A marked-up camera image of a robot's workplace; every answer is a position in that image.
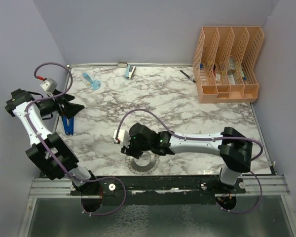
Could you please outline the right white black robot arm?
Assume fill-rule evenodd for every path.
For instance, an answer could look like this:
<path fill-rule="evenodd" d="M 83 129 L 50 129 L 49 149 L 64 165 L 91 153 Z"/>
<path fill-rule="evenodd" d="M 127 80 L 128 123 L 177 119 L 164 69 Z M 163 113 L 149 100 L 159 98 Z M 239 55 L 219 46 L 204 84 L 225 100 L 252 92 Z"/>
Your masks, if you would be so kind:
<path fill-rule="evenodd" d="M 253 142 L 232 127 L 225 127 L 221 133 L 184 135 L 168 130 L 155 132 L 136 123 L 128 131 L 115 130 L 113 137 L 123 145 L 121 152 L 133 158 L 144 151 L 159 156 L 198 153 L 221 157 L 225 165 L 217 188 L 222 193 L 230 192 L 238 177 L 251 170 Z"/>

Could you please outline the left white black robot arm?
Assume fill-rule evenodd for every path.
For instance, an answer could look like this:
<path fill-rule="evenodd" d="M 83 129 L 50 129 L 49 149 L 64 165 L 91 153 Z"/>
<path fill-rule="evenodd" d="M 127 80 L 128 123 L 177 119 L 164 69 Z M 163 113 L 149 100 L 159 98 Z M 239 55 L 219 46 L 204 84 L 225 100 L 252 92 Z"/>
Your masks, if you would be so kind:
<path fill-rule="evenodd" d="M 53 92 L 53 98 L 37 100 L 34 93 L 18 89 L 11 93 L 6 111 L 23 124 L 30 140 L 27 157 L 50 180 L 69 178 L 82 195 L 95 195 L 100 188 L 94 174 L 79 160 L 57 132 L 46 128 L 43 117 L 54 112 L 73 118 L 84 106 L 71 103 L 74 96 Z"/>

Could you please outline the round metal keyring disc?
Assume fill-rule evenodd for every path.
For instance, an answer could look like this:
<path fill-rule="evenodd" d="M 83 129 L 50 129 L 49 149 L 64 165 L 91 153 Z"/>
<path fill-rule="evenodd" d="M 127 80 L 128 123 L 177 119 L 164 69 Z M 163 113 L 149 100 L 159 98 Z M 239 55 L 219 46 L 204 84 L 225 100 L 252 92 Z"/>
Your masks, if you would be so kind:
<path fill-rule="evenodd" d="M 126 156 L 125 162 L 132 173 L 136 175 L 150 175 L 156 170 L 160 162 L 160 158 L 159 155 L 151 152 L 143 152 L 139 158 Z"/>

